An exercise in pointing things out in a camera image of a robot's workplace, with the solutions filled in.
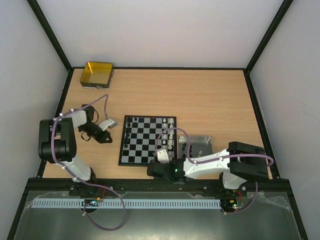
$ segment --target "perforated metal strip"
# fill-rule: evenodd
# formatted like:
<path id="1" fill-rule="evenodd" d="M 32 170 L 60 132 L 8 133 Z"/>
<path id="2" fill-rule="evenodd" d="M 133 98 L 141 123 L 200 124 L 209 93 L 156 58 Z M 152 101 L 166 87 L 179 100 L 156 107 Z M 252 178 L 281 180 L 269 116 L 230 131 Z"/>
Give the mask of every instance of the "perforated metal strip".
<path id="1" fill-rule="evenodd" d="M 214 199 L 124 199 L 127 209 L 220 209 L 220 200 Z M 32 208 L 78 209 L 85 204 L 84 199 L 38 198 Z M 122 209 L 119 199 L 105 199 L 88 208 Z"/>

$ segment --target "gold tray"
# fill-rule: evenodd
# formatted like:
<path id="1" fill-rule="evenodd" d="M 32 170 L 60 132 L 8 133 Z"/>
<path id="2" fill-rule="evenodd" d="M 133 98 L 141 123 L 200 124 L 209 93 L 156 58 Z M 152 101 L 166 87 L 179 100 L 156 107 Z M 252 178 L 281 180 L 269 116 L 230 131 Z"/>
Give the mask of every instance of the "gold tray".
<path id="1" fill-rule="evenodd" d="M 109 89 L 113 75 L 114 66 L 112 63 L 88 61 L 80 83 L 84 88 Z"/>

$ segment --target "white wall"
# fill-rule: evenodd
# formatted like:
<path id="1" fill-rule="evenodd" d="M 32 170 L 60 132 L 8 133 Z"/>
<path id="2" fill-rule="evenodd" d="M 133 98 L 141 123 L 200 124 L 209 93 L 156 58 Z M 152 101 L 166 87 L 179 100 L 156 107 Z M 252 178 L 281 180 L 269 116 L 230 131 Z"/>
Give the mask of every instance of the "white wall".
<path id="1" fill-rule="evenodd" d="M 320 1 L 294 1 L 251 76 L 309 239 L 320 228 Z"/>
<path id="2" fill-rule="evenodd" d="M 39 121 L 55 112 L 67 71 L 26 0 L 0 8 L 0 240 L 39 167 Z"/>
<path id="3" fill-rule="evenodd" d="M 38 0 L 72 66 L 245 68 L 283 0 Z"/>

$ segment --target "wooden tabletop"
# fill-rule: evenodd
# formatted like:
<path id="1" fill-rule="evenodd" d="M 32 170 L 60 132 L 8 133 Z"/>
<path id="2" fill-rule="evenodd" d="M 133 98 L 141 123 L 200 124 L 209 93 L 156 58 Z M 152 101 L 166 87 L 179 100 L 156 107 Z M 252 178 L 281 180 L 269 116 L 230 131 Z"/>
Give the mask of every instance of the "wooden tabletop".
<path id="1" fill-rule="evenodd" d="M 115 69 L 109 90 L 83 88 L 83 69 L 75 69 L 63 112 L 88 104 L 108 93 L 107 114 L 117 121 L 108 129 L 112 143 L 86 142 L 76 131 L 77 155 L 97 178 L 149 179 L 146 167 L 118 166 L 125 115 L 176 116 L 177 127 L 190 135 L 211 136 L 214 152 L 232 141 L 263 147 L 245 77 L 241 70 Z M 104 120 L 104 101 L 94 105 L 98 124 Z M 219 174 L 204 176 L 217 179 Z M 44 178 L 69 178 L 47 164 Z"/>

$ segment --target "metal tray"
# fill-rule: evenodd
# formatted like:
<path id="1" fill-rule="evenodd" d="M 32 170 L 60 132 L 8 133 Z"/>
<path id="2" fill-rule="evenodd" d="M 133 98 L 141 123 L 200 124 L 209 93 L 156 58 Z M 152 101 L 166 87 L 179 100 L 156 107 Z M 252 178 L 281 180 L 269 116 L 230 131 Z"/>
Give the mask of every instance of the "metal tray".
<path id="1" fill-rule="evenodd" d="M 86 63 L 80 83 L 84 88 L 109 89 L 114 75 L 112 63 L 89 61 Z"/>
<path id="2" fill-rule="evenodd" d="M 183 154 L 187 154 L 187 147 L 183 150 L 184 144 L 187 143 L 185 135 L 178 136 L 178 158 L 182 158 Z M 191 153 L 193 158 L 203 157 L 214 153 L 212 138 L 203 135 L 190 135 L 190 144 L 192 146 Z"/>

